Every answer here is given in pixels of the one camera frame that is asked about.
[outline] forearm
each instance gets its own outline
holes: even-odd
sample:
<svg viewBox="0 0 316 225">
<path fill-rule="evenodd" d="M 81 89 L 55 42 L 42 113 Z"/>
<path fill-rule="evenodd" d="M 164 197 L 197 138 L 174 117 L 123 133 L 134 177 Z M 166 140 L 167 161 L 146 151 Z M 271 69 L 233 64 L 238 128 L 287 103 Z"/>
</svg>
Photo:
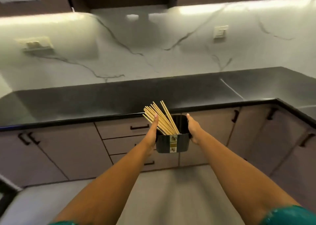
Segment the forearm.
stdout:
<svg viewBox="0 0 316 225">
<path fill-rule="evenodd" d="M 258 224 L 268 211 L 298 203 L 269 177 L 201 130 L 198 143 L 244 222 Z"/>
<path fill-rule="evenodd" d="M 54 219 L 77 224 L 116 224 L 144 165 L 149 146 L 141 142 L 85 187 Z"/>
</svg>

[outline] person's right arm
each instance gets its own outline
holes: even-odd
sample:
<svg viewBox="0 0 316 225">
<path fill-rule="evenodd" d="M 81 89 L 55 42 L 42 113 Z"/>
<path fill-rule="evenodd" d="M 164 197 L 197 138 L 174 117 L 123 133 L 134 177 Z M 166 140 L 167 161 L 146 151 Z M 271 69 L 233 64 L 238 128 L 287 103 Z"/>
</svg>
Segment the person's right arm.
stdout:
<svg viewBox="0 0 316 225">
<path fill-rule="evenodd" d="M 258 225 L 269 211 L 299 205 L 269 177 L 205 132 L 189 114 L 189 131 L 246 225 Z"/>
</svg>

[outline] bundle of chopsticks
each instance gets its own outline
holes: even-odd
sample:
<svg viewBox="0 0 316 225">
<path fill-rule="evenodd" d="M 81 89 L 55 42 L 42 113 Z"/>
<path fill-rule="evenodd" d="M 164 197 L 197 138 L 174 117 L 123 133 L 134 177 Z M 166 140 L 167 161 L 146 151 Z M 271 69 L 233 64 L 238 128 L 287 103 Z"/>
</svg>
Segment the bundle of chopsticks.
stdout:
<svg viewBox="0 0 316 225">
<path fill-rule="evenodd" d="M 159 116 L 158 127 L 159 130 L 163 135 L 174 135 L 180 134 L 178 128 L 176 127 L 165 103 L 160 101 L 165 113 L 167 116 L 163 114 L 160 108 L 156 105 L 155 102 L 149 106 L 144 107 L 145 114 L 143 116 L 150 122 L 153 123 L 155 115 Z"/>
</svg>

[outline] backsplash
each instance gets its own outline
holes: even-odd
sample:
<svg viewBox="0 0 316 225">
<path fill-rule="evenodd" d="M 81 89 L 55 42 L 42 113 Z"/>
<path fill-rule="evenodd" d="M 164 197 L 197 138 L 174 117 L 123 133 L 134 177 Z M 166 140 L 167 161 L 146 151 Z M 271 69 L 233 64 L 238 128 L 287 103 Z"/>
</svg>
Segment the backsplash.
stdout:
<svg viewBox="0 0 316 225">
<path fill-rule="evenodd" d="M 316 77 L 315 13 L 315 0 L 266 0 L 0 18 L 0 95 L 275 66 Z M 24 53 L 16 41 L 42 36 L 53 50 Z"/>
</svg>

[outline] tile floor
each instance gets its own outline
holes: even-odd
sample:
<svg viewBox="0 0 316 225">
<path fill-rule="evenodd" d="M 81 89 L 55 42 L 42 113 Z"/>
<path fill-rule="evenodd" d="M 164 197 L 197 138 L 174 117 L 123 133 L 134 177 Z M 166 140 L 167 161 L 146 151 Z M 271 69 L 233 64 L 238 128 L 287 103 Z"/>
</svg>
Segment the tile floor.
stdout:
<svg viewBox="0 0 316 225">
<path fill-rule="evenodd" d="M 27 188 L 0 225 L 46 225 L 91 180 Z M 118 225 L 243 225 L 210 166 L 141 173 Z"/>
</svg>

